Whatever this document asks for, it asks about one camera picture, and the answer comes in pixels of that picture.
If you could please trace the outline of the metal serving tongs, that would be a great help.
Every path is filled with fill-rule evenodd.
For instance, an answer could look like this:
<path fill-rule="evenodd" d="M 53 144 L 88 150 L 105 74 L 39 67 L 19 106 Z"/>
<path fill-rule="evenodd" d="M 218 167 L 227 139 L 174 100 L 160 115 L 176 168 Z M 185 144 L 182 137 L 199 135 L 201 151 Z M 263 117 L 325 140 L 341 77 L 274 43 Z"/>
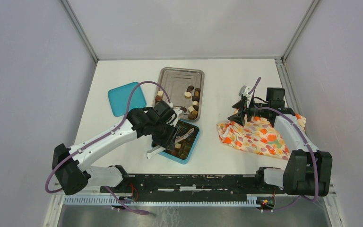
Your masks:
<path fill-rule="evenodd" d="M 154 157 L 155 155 L 165 150 L 172 150 L 176 143 L 179 143 L 194 133 L 194 128 L 179 128 L 176 127 L 169 135 L 164 136 L 152 136 L 153 147 L 147 151 L 147 159 Z"/>

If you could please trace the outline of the teal chocolate box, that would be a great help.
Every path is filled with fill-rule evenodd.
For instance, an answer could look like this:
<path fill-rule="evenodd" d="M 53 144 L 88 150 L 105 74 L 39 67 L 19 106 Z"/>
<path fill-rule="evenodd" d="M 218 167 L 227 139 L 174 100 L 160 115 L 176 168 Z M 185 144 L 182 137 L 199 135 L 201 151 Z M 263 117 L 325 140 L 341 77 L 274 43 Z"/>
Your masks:
<path fill-rule="evenodd" d="M 178 121 L 176 126 L 179 129 L 178 136 L 184 135 L 190 131 L 192 131 L 192 133 L 186 139 L 178 142 L 180 145 L 175 145 L 175 150 L 164 150 L 160 152 L 159 155 L 184 165 L 188 163 L 193 153 L 200 135 L 200 129 L 198 126 L 186 121 Z"/>

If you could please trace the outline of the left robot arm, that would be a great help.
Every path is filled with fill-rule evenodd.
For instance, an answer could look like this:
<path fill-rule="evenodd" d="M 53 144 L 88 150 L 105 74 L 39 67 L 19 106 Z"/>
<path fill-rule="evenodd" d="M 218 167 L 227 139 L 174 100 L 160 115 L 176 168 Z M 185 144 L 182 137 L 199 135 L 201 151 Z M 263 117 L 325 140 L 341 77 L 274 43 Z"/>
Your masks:
<path fill-rule="evenodd" d="M 183 111 L 171 103 L 159 102 L 154 107 L 131 109 L 126 118 L 98 136 L 66 147 L 58 145 L 53 152 L 52 173 L 61 186 L 54 192 L 73 195 L 86 187 L 109 186 L 125 192 L 130 186 L 127 173 L 120 166 L 98 167 L 92 164 L 117 147 L 142 136 L 151 136 L 154 147 L 147 151 L 147 158 L 174 149 L 177 142 L 176 124 Z"/>

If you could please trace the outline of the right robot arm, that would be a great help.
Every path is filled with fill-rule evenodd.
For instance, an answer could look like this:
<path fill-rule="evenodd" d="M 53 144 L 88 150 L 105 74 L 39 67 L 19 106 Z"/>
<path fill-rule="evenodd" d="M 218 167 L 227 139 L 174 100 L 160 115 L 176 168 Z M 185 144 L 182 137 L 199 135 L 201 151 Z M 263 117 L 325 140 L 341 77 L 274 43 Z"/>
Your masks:
<path fill-rule="evenodd" d="M 333 158 L 320 151 L 299 126 L 292 108 L 285 106 L 283 88 L 267 88 L 266 101 L 254 101 L 254 88 L 242 86 L 240 100 L 233 105 L 237 113 L 228 117 L 242 126 L 251 117 L 263 117 L 281 135 L 291 155 L 285 169 L 261 167 L 256 172 L 254 187 L 260 193 L 268 192 L 273 185 L 288 195 L 327 196 Z"/>

